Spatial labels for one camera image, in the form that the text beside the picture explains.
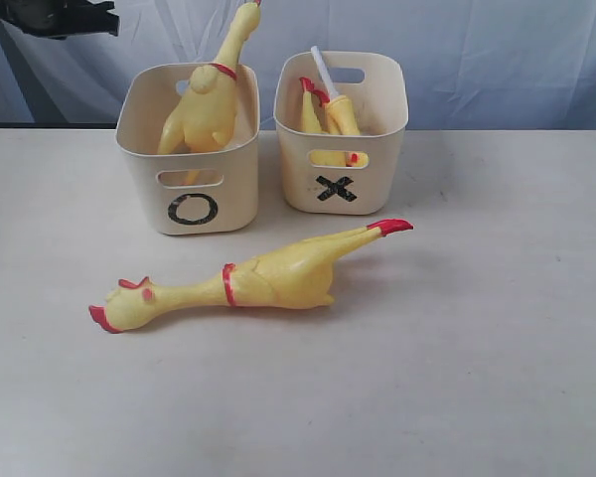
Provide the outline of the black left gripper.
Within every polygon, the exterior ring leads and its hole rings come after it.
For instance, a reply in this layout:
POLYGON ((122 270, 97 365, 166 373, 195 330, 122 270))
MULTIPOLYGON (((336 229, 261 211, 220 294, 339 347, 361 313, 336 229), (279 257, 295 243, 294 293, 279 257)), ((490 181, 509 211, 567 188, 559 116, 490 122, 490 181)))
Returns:
POLYGON ((114 1, 78 1, 74 7, 76 28, 68 16, 70 6, 69 1, 56 0, 0 1, 0 20, 39 38, 65 39, 77 33, 118 36, 114 1))

